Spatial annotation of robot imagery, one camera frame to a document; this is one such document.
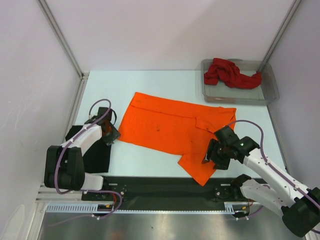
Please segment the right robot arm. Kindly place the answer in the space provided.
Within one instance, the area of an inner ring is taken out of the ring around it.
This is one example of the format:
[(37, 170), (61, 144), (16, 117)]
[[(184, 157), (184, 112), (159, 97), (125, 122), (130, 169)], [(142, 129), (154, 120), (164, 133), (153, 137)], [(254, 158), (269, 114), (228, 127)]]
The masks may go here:
[(242, 174), (231, 182), (230, 194), (237, 200), (253, 200), (281, 217), (297, 237), (315, 232), (320, 223), (320, 189), (309, 188), (279, 168), (265, 153), (262, 143), (239, 138), (225, 126), (214, 133), (203, 162), (212, 161), (218, 170), (227, 170), (231, 160), (258, 174), (266, 185)]

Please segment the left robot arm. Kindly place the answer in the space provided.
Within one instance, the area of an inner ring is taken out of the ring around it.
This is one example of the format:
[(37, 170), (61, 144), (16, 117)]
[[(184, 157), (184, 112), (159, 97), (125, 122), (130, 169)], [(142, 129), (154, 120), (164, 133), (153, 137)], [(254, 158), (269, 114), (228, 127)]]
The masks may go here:
[(107, 199), (111, 188), (101, 174), (108, 173), (112, 144), (121, 135), (116, 120), (113, 109), (100, 107), (83, 125), (72, 126), (64, 143), (47, 149), (44, 185), (60, 191), (93, 191), (98, 199)]

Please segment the orange t-shirt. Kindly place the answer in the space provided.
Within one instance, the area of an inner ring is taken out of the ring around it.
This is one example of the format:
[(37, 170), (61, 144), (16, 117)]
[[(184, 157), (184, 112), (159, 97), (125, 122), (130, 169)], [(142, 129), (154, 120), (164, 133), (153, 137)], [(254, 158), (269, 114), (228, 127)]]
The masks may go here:
[(210, 140), (222, 127), (235, 127), (236, 111), (136, 92), (120, 123), (119, 139), (179, 155), (178, 164), (204, 186), (216, 171), (214, 163), (203, 163)]

